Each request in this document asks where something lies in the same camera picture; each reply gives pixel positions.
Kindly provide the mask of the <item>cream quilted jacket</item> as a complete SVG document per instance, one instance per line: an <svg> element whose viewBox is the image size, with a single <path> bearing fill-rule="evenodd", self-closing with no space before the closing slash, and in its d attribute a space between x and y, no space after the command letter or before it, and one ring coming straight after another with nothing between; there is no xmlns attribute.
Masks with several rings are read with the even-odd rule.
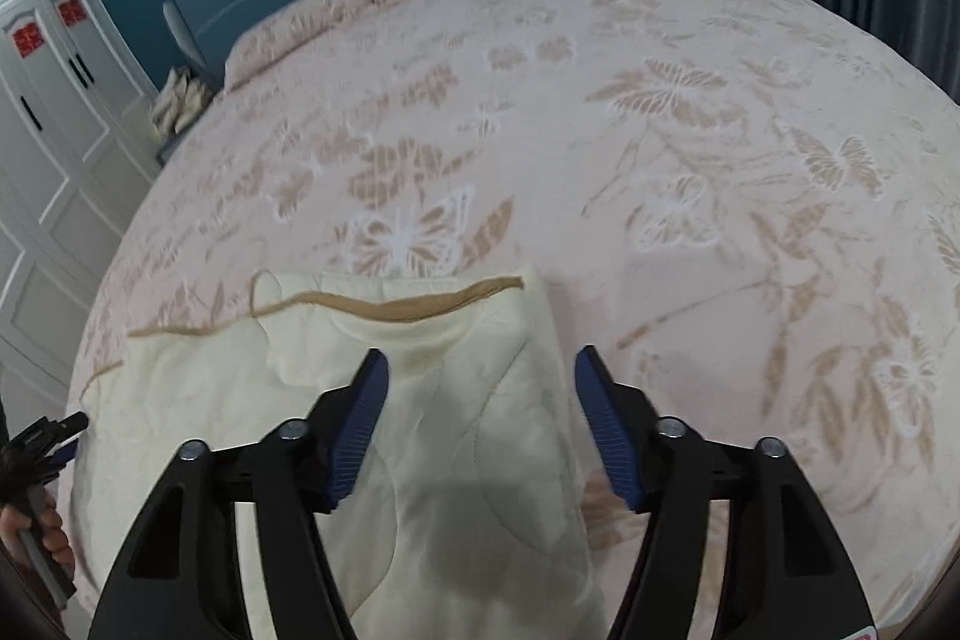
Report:
<svg viewBox="0 0 960 640"><path fill-rule="evenodd" d="M604 604L579 512L569 385L544 281L260 276L217 326L127 338L80 403L70 526L98 601L178 448L242 447L347 386L387 378L335 429L317 528L364 638L597 638Z"/></svg>

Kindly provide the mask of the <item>white wardrobe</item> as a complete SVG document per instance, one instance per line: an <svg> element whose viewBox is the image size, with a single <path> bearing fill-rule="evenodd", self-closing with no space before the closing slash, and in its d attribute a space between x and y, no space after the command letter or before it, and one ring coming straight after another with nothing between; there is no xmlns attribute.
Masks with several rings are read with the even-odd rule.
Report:
<svg viewBox="0 0 960 640"><path fill-rule="evenodd" d="M156 89L101 0L2 0L2 403L67 404L99 283L158 175Z"/></svg>

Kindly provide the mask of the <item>blue nightstand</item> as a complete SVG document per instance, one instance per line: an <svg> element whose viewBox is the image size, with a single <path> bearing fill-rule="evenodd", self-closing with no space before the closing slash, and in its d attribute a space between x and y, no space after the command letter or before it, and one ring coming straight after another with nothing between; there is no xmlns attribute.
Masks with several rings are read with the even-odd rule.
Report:
<svg viewBox="0 0 960 640"><path fill-rule="evenodd" d="M166 167L167 163L171 161L172 154L178 151L178 147L185 142L185 138L189 136L190 128L184 128L181 133L176 133L176 135L169 136L166 142L164 142L158 151L156 151L156 163L160 167Z"/></svg>

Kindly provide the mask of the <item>stack of cream cloths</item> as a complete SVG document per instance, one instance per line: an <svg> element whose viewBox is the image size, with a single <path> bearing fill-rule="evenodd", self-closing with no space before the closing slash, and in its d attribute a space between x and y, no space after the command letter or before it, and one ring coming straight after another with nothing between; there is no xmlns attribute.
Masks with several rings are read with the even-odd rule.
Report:
<svg viewBox="0 0 960 640"><path fill-rule="evenodd" d="M212 99L212 88L192 68L171 68L149 108L149 121L161 140L167 140L197 122Z"/></svg>

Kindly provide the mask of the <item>pink butterfly bedspread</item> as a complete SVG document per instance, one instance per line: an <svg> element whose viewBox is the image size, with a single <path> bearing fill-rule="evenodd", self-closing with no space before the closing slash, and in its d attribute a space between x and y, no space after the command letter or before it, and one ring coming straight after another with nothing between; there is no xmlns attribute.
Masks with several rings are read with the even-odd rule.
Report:
<svg viewBox="0 0 960 640"><path fill-rule="evenodd" d="M223 91L101 284L70 395L260 276L544 281L605 628L643 534L574 399L788 443L893 633L958 548L958 109L809 0L404 0Z"/></svg>

